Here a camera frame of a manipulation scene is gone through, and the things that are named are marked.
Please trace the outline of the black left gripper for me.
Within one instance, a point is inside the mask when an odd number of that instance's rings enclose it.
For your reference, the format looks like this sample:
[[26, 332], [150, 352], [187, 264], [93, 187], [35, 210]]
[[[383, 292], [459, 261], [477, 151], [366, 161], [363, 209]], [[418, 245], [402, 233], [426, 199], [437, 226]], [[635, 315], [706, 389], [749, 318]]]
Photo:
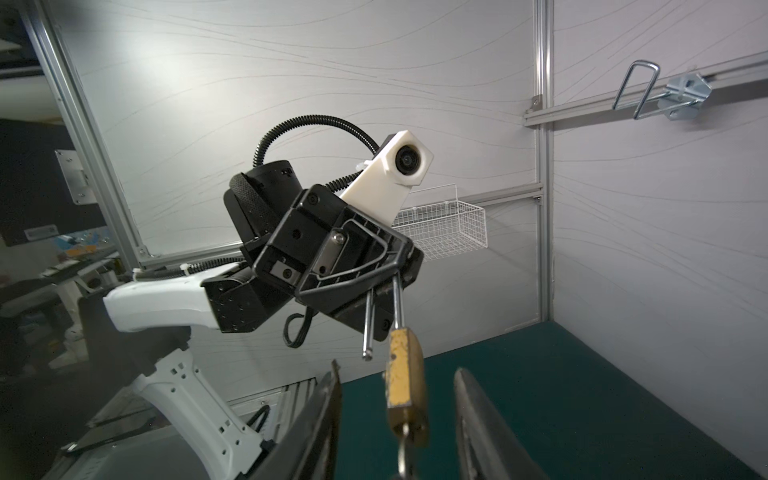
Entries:
[[296, 197], [254, 262], [257, 278], [360, 333], [373, 293], [373, 339], [394, 324], [394, 285], [418, 277], [424, 253], [413, 240], [344, 202], [323, 185]]

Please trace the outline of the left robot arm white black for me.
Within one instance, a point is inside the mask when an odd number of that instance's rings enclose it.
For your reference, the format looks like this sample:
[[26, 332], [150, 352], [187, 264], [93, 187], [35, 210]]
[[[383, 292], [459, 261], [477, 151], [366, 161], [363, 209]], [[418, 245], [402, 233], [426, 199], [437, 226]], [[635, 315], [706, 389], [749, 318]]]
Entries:
[[[345, 131], [371, 153], [363, 168], [324, 184], [303, 187], [286, 160], [268, 161], [269, 147], [305, 126]], [[195, 452], [212, 479], [329, 479], [335, 470], [341, 413], [337, 370], [320, 381], [280, 440], [241, 419], [205, 379], [189, 348], [191, 331], [251, 333], [290, 302], [296, 349], [313, 319], [324, 315], [363, 336], [362, 356], [388, 341], [406, 347], [388, 369], [406, 366], [388, 416], [403, 447], [427, 429], [416, 404], [424, 397], [421, 348], [406, 327], [404, 291], [424, 261], [414, 241], [394, 227], [433, 153], [407, 130], [375, 141], [352, 122], [309, 114], [285, 120], [259, 141], [248, 171], [234, 175], [224, 195], [240, 237], [235, 257], [138, 270], [105, 296], [116, 345], [131, 387], [156, 407]]]

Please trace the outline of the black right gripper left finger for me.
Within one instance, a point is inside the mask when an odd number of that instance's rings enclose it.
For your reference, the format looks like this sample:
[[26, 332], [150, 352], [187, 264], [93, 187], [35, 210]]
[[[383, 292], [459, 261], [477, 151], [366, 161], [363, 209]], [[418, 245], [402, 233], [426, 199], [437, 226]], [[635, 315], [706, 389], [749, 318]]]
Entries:
[[333, 479], [342, 410], [339, 365], [316, 386], [304, 408], [249, 479]]

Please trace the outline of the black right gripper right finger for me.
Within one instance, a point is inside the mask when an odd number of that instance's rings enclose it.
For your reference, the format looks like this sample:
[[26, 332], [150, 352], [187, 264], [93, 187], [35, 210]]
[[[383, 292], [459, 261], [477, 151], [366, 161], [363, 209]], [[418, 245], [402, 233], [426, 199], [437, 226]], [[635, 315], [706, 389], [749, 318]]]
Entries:
[[462, 479], [545, 479], [472, 373], [454, 374], [456, 443]]

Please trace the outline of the brass padlock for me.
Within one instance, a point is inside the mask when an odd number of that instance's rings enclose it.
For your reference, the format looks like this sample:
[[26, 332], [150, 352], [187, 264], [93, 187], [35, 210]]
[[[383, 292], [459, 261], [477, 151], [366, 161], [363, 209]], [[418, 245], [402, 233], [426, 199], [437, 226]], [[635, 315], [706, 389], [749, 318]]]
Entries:
[[394, 324], [385, 370], [387, 420], [398, 438], [425, 448], [430, 427], [423, 351], [414, 331], [405, 325], [404, 283], [399, 274], [392, 278], [392, 285]]

